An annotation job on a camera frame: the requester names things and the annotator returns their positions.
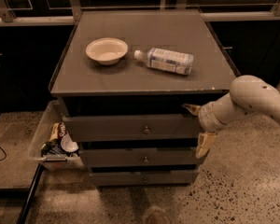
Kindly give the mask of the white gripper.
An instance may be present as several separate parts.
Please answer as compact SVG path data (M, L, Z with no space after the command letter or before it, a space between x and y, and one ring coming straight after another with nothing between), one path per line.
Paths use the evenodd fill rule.
M215 115L214 102L209 102L200 107L199 105L182 104L193 116L198 116L201 127L205 130L198 135L198 145L196 147L196 158L204 157L210 147L217 140L217 132L223 130L226 124L222 123Z

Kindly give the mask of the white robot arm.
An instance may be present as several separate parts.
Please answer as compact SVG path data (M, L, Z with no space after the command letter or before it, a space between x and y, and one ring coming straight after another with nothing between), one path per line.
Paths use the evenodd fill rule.
M280 92L262 79L250 75L237 77L231 83L229 92L216 101L182 106L198 118L201 127L195 154L197 159L207 154L217 139L217 133L233 121L260 113L280 125Z

